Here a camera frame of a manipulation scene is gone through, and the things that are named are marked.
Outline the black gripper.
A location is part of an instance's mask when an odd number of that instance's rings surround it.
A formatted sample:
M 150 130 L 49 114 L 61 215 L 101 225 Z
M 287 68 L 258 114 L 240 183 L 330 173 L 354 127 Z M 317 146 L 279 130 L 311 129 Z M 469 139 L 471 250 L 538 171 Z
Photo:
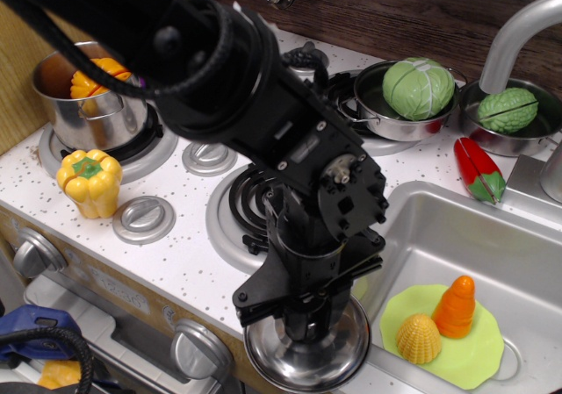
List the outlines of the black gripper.
M 291 340 L 308 327 L 346 329 L 353 282 L 382 266 L 385 240 L 372 225 L 385 221 L 383 183 L 323 183 L 314 197 L 276 184 L 263 195 L 267 256 L 234 293 L 241 325 L 282 319 Z

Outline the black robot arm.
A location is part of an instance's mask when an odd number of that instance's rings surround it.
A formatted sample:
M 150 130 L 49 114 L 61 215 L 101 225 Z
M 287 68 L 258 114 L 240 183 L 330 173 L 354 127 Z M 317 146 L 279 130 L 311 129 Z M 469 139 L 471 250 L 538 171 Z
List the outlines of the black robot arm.
M 219 142 L 278 181 L 267 258 L 233 297 L 243 326 L 324 338 L 378 266 L 385 177 L 322 91 L 312 56 L 281 54 L 253 11 L 213 0 L 3 0 L 88 77 L 155 101 L 167 127 Z

